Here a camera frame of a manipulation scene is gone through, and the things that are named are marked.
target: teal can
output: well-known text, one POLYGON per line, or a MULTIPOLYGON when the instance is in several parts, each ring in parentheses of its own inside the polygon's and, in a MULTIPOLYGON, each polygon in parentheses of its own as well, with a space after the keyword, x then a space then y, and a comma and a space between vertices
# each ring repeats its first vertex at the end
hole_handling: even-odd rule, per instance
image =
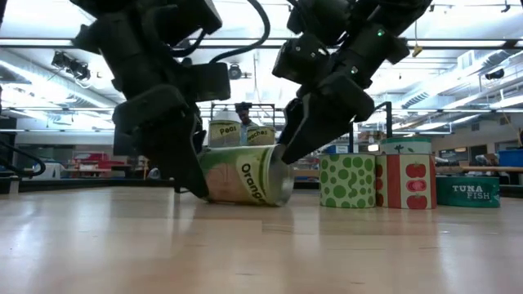
POLYGON ((437 202, 457 207, 499 207, 499 178, 438 176, 437 202))

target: ceiling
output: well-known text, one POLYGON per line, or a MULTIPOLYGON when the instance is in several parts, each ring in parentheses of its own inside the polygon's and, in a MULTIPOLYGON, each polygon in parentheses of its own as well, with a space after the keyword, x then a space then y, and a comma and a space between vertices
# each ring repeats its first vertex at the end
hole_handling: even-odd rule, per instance
MULTIPOLYGON (((224 25, 220 31, 208 36, 208 39, 258 38, 262 35, 262 22, 246 1, 215 0, 214 2, 224 25)), ((260 0, 260 2, 270 17, 270 37, 291 38, 293 35, 286 29, 289 14, 287 2, 285 0, 260 0)), ((520 0, 509 0, 507 3, 512 5, 512 8, 502 13, 504 3, 504 0, 435 0, 433 1, 434 11, 428 11, 417 25, 413 25, 403 34, 403 37, 456 40, 521 38, 523 36, 521 2, 520 0)), ((92 21, 93 18, 90 15, 70 4, 69 0, 11 0, 7 5, 0 38, 73 38, 80 25, 88 25, 92 21)), ((94 97, 92 99, 99 102, 101 99, 106 99, 104 103, 108 107, 125 101, 121 93, 113 89, 112 73, 101 56, 78 49, 62 50, 68 56, 88 63, 89 69, 93 72, 93 78, 77 85, 82 87, 82 89, 78 89, 74 84, 73 87, 69 86, 74 82, 72 76, 64 72, 56 72, 56 69, 51 66, 55 50, 37 48, 4 50, 12 54, 13 59, 23 59, 27 63, 26 66, 23 66, 26 70, 35 73, 34 69, 38 69, 38 75, 43 76, 45 80, 49 79, 48 82, 55 82, 69 89, 74 94, 72 96, 81 90, 81 97, 84 100, 89 100, 87 96, 92 96, 94 97)), ((224 51, 226 50, 201 49, 197 50, 191 58, 195 63, 205 63, 224 51)), ((475 52, 476 62, 483 61, 482 58, 491 52, 475 52)), ((443 108, 449 103, 473 96, 485 89, 503 88, 504 82, 519 78, 518 72, 523 69, 520 64, 521 56, 511 57, 510 60, 503 60, 500 65, 492 66, 492 69, 498 67, 510 69, 507 70, 508 77, 498 81, 483 79, 481 84, 481 79, 476 73, 455 73, 455 69, 461 66, 458 58, 465 53, 467 53, 466 50, 425 50, 418 57, 408 57, 397 65, 390 65, 386 62, 374 75, 373 85, 368 89, 368 93, 377 102, 390 100, 394 102, 395 108, 399 108, 406 101, 412 100, 418 92, 428 91, 430 95, 427 99, 411 105, 410 108, 443 108)), ((255 103, 274 103, 276 107, 283 108, 294 97, 298 85, 271 75, 277 54, 276 49, 260 49, 226 60, 229 63, 238 63, 244 72, 254 73, 256 69, 256 80, 251 78, 231 81, 233 93, 228 103, 250 100, 255 103)), ((9 62, 4 56, 5 54, 2 54, 0 60, 9 62)), ((511 91, 511 95, 515 95, 514 91, 519 91, 519 88, 511 89, 511 91)), ((460 106, 488 107, 488 104, 493 102, 495 102, 493 98, 487 101, 484 97, 477 97, 468 104, 460 106)), ((104 118, 106 116, 101 115, 100 120, 107 123, 108 120, 104 118)), ((396 123, 406 125, 416 122, 411 125, 415 127, 426 124, 428 119, 437 118, 431 114, 419 115, 418 113, 396 114, 395 116, 396 123)), ((375 115, 367 127, 376 127, 383 121, 382 115, 375 115)))

